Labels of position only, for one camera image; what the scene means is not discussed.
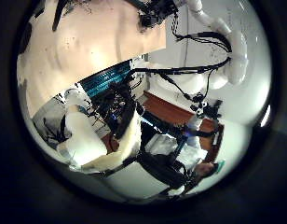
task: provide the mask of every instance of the wire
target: wire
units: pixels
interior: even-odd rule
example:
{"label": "wire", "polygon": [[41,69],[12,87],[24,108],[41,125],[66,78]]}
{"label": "wire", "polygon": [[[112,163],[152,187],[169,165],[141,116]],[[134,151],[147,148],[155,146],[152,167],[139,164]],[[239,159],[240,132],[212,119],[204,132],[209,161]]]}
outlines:
{"label": "wire", "polygon": [[214,71],[214,70],[211,70],[211,72],[210,72],[209,75],[208,75],[207,90],[206,90],[205,95],[203,96],[203,100],[206,99],[206,97],[207,97],[207,95],[208,95],[209,87],[210,87],[210,76],[211,76],[211,74],[212,74],[213,71]]}
{"label": "wire", "polygon": [[139,87],[143,82],[143,78],[141,77],[141,79],[139,80],[139,82],[137,82],[134,86],[131,87],[132,90],[134,90],[135,88]]}

